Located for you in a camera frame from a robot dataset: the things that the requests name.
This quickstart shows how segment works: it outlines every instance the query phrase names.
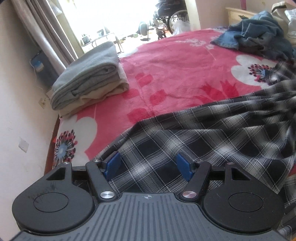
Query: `circular black cover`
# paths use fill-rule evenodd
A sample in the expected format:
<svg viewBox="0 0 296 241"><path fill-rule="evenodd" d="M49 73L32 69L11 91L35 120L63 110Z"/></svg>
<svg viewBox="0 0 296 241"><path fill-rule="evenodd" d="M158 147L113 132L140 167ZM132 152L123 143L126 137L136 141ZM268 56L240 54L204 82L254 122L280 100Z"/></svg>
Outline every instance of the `circular black cover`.
<svg viewBox="0 0 296 241"><path fill-rule="evenodd" d="M207 193L203 209L219 226L248 234L276 229L284 205L278 195L257 179L228 180Z"/></svg>
<svg viewBox="0 0 296 241"><path fill-rule="evenodd" d="M228 199L228 203L231 207L242 212L255 212L263 206L263 200L248 192L240 192L231 195Z"/></svg>
<svg viewBox="0 0 296 241"><path fill-rule="evenodd" d="M53 213L60 211L68 205L69 199L66 195L50 192L44 193L35 198L34 206L41 212Z"/></svg>
<svg viewBox="0 0 296 241"><path fill-rule="evenodd" d="M52 180L56 173L39 179L14 200L12 213L20 228L38 234L66 232L93 213L92 196L72 184L71 166L63 180Z"/></svg>

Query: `folded gray blanket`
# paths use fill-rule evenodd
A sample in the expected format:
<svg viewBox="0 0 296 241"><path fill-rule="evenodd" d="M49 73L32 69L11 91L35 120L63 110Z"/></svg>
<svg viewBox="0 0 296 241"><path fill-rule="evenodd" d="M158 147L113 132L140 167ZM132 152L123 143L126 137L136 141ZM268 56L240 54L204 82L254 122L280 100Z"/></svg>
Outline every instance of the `folded gray blanket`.
<svg viewBox="0 0 296 241"><path fill-rule="evenodd" d="M113 42L105 42L78 58L53 84L52 108L62 109L80 96L117 81L118 63Z"/></svg>

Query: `cable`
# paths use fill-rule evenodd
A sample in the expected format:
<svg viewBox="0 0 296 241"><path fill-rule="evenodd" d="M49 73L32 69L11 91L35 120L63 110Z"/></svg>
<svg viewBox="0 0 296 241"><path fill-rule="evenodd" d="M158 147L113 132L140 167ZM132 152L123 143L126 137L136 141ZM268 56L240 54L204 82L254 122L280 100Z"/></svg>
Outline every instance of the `cable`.
<svg viewBox="0 0 296 241"><path fill-rule="evenodd" d="M31 61L32 61L32 59L29 60L29 63L30 63L30 65L32 66L32 68L33 68L33 70L34 70L36 87L42 90L42 93L43 93L43 95L45 95L45 98L46 98L46 99L50 100L50 98L45 94L44 89L41 88L40 86L38 86L38 84L37 84L37 73L36 73L36 69L35 69L35 67L32 65Z"/></svg>

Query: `blue container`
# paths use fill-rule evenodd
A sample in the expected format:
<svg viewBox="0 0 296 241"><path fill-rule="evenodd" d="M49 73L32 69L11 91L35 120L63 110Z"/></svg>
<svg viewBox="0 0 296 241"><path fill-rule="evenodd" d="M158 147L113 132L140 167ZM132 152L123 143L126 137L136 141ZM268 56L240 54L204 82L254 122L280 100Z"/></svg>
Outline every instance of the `blue container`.
<svg viewBox="0 0 296 241"><path fill-rule="evenodd" d="M39 51L31 60L31 65L34 67L40 81L48 88L51 88L59 75L52 67L45 53Z"/></svg>

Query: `folded beige sheet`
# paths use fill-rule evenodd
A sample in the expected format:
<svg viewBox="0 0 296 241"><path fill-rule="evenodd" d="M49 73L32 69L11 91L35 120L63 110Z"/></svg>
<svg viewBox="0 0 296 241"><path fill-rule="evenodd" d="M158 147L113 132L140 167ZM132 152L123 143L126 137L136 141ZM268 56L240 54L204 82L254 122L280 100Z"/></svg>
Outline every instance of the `folded beige sheet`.
<svg viewBox="0 0 296 241"><path fill-rule="evenodd" d="M59 110L60 117L69 118L87 106L103 101L108 96L121 94L129 89L129 83L122 65L118 65L118 81L111 82L103 87L82 95L78 100Z"/></svg>

